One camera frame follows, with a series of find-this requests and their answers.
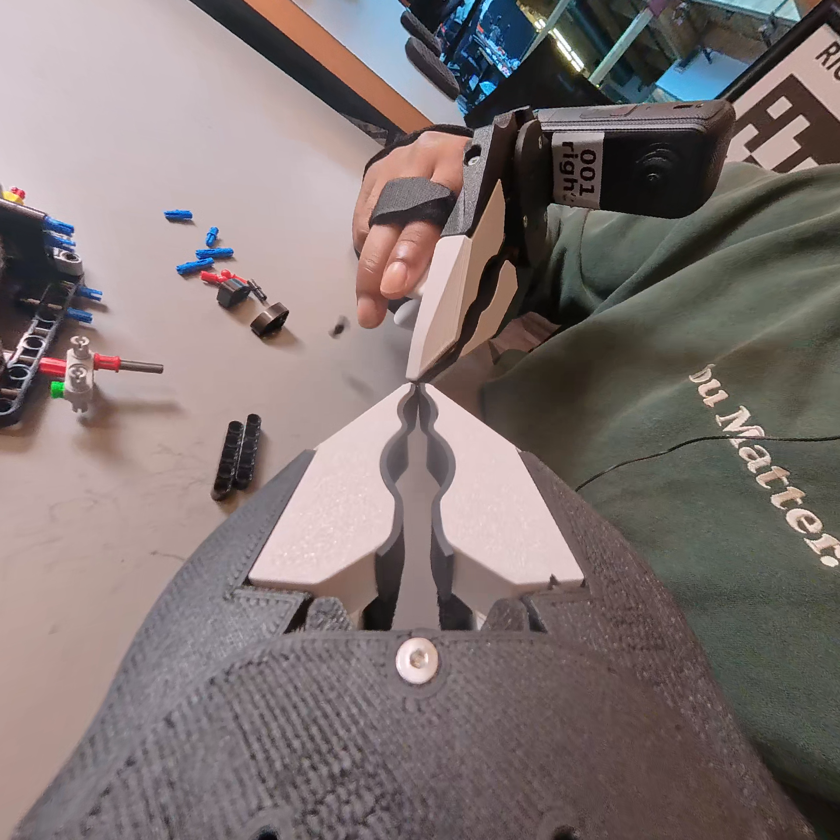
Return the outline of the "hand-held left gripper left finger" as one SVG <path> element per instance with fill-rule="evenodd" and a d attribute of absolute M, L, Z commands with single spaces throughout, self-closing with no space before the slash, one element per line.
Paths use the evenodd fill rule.
<path fill-rule="evenodd" d="M 392 625 L 405 563 L 404 504 L 417 387 L 399 386 L 311 451 L 248 573 L 253 586 L 337 599 Z"/>

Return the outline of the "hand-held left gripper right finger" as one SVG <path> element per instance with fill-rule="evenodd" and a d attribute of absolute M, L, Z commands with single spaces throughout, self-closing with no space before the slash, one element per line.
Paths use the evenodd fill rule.
<path fill-rule="evenodd" d="M 436 480 L 430 564 L 443 623 L 488 616 L 501 599 L 573 590 L 585 575 L 514 444 L 432 385 L 418 419 Z"/>

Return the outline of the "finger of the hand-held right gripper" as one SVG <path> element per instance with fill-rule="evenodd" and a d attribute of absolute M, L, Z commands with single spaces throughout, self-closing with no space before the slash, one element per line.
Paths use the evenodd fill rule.
<path fill-rule="evenodd" d="M 426 382 L 427 370 L 455 341 L 466 308 L 475 299 L 482 273 L 501 257 L 506 203 L 497 182 L 472 235 L 442 237 L 423 284 L 408 353 L 406 378 Z"/>
<path fill-rule="evenodd" d="M 427 382 L 498 334 L 518 288 L 514 265 L 507 259 L 493 259 L 482 273 L 476 297 L 465 310 L 455 341 L 427 370 Z"/>

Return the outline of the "black double lego beam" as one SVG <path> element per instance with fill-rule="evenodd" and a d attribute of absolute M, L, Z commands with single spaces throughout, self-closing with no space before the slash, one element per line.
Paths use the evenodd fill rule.
<path fill-rule="evenodd" d="M 261 417 L 256 413 L 247 415 L 244 422 L 228 423 L 211 487 L 213 501 L 225 501 L 250 487 L 256 473 L 260 434 Z"/>

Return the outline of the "black rounded lego beam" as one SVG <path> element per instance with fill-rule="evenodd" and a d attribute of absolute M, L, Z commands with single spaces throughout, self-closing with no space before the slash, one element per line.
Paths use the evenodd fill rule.
<path fill-rule="evenodd" d="M 251 332 L 260 339 L 269 338 L 281 331 L 289 310 L 282 303 L 274 303 L 263 310 L 250 323 Z"/>

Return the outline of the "lego car chassis assembly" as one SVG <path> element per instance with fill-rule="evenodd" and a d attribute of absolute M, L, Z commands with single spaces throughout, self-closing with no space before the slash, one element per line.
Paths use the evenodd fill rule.
<path fill-rule="evenodd" d="M 74 234 L 71 224 L 27 205 L 23 188 L 2 186 L 2 308 L 11 307 L 22 324 L 15 341 L 2 339 L 2 429 L 22 420 L 39 377 L 49 378 L 52 398 L 84 414 L 93 401 L 96 373 L 164 372 L 162 364 L 96 353 L 84 335 L 70 338 L 63 358 L 49 355 L 65 324 L 91 324 L 91 313 L 77 303 L 102 301 L 102 292 L 84 279 Z"/>

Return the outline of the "black framed white sign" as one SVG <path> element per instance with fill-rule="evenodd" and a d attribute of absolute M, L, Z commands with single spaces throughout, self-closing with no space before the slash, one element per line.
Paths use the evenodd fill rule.
<path fill-rule="evenodd" d="M 736 113 L 727 163 L 777 173 L 838 164 L 838 2 L 816 5 L 721 96 Z"/>

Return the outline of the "green sweatshirt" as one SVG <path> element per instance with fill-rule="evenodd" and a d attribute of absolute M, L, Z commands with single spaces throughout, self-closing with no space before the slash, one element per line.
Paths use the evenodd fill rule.
<path fill-rule="evenodd" d="M 623 304 L 499 362 L 486 423 L 671 591 L 742 729 L 838 838 L 839 304 L 742 339 Z"/>

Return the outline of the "black rubber tire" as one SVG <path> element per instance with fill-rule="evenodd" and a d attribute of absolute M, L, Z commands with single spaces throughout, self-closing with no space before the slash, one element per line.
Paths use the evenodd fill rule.
<path fill-rule="evenodd" d="M 432 51 L 440 52 L 441 46 L 435 34 L 409 9 L 403 10 L 400 16 L 400 24 L 410 36 L 425 43 Z"/>
<path fill-rule="evenodd" d="M 452 102 L 459 96 L 459 83 L 447 65 L 423 41 L 409 36 L 405 44 L 410 63 L 446 98 Z"/>

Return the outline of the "orange edged table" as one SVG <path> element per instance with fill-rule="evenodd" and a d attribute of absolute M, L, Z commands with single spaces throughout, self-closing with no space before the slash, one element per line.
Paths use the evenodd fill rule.
<path fill-rule="evenodd" d="M 435 123 L 295 2 L 193 5 L 373 140 L 397 140 Z"/>

